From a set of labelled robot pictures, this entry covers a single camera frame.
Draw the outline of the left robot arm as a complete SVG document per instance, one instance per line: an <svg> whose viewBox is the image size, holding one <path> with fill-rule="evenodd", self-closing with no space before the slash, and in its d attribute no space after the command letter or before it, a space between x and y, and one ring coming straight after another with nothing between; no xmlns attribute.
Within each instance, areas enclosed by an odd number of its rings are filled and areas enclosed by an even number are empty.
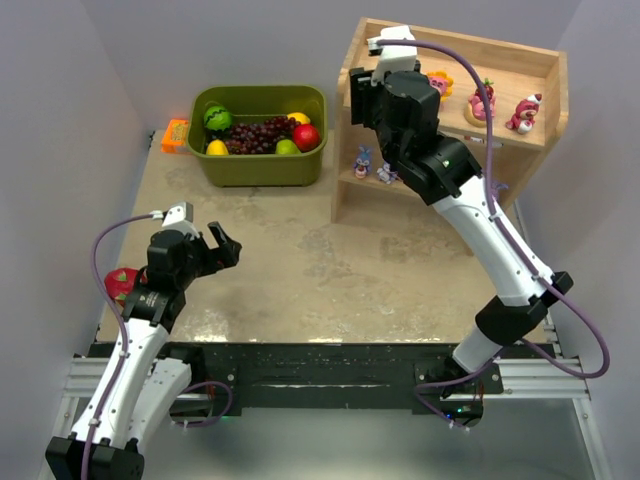
<svg viewBox="0 0 640 480"><path fill-rule="evenodd" d="M120 333L98 385L69 434L52 437L47 446L55 478L141 478L151 437L179 395L197 389L197 366L161 351L187 288L239 261L241 244L217 222L208 229L215 247L190 221L163 225L151 237L147 263L118 312Z"/></svg>

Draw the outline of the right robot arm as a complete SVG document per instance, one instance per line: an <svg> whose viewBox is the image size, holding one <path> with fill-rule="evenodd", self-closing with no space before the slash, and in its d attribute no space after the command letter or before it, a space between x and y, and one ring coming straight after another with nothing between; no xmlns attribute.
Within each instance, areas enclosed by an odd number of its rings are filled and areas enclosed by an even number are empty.
<svg viewBox="0 0 640 480"><path fill-rule="evenodd" d="M376 82L349 72L351 122L373 130L392 172L445 218L480 261L496 294L454 349L451 368L472 373L528 334L573 280L532 252L497 204L487 201L481 167L460 140L438 131L440 95L416 70Z"/></svg>

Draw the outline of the purple bunny strawberry cake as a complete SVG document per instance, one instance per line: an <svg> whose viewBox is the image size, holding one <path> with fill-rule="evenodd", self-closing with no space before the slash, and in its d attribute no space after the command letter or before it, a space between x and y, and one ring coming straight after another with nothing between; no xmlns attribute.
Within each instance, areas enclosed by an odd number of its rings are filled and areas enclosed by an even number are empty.
<svg viewBox="0 0 640 480"><path fill-rule="evenodd" d="M358 154L353 164L354 176L362 180L366 178L372 170L372 150L364 145L358 147Z"/></svg>

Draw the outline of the purple bunny with bottle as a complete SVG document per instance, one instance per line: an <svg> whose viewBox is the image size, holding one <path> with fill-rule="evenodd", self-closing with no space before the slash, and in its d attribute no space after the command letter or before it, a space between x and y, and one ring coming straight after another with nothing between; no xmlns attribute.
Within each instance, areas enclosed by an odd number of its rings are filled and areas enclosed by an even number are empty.
<svg viewBox="0 0 640 480"><path fill-rule="evenodd" d="M386 185L392 184L398 178L397 173L392 170L391 165L386 161L384 161L383 165L377 169L376 174L378 179Z"/></svg>

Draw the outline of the pink bear yellow flower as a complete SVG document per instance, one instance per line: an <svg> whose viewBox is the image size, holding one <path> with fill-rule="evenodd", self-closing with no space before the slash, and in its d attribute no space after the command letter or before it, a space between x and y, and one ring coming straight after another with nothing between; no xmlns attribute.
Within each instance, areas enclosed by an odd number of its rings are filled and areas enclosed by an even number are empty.
<svg viewBox="0 0 640 480"><path fill-rule="evenodd" d="M446 101L452 95L454 79L445 71L428 72L427 77L430 85L439 92L442 102Z"/></svg>

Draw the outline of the pink bear strawberry donut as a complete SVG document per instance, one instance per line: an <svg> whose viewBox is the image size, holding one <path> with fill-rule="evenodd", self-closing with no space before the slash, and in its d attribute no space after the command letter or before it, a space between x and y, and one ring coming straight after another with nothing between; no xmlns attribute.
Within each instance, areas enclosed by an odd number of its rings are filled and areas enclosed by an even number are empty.
<svg viewBox="0 0 640 480"><path fill-rule="evenodd" d="M493 87L494 82L489 78L485 78L483 81L484 88L486 90L486 96L489 101L489 113L490 117L495 117L495 91ZM482 100L480 89L477 88L473 94L468 98L468 103L464 110L464 117L468 123L476 127L485 127L487 121L487 112L484 102Z"/></svg>

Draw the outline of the pink bear with cake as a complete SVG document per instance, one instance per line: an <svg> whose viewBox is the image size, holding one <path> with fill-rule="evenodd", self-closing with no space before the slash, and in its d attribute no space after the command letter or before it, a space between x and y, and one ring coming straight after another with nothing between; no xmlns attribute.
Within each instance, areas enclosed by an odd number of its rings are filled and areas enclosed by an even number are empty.
<svg viewBox="0 0 640 480"><path fill-rule="evenodd" d="M529 133L535 124L535 117L542 103L542 94L532 94L521 100L511 118L505 123L508 130L524 135Z"/></svg>

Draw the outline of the small purple bunny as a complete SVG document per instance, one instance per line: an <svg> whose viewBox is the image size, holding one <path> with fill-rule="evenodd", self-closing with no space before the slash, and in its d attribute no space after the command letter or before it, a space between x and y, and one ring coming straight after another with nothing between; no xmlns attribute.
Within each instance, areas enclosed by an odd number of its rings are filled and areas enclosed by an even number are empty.
<svg viewBox="0 0 640 480"><path fill-rule="evenodd" d="M505 183L496 182L492 184L492 192L497 196L502 190L508 190L509 186Z"/></svg>

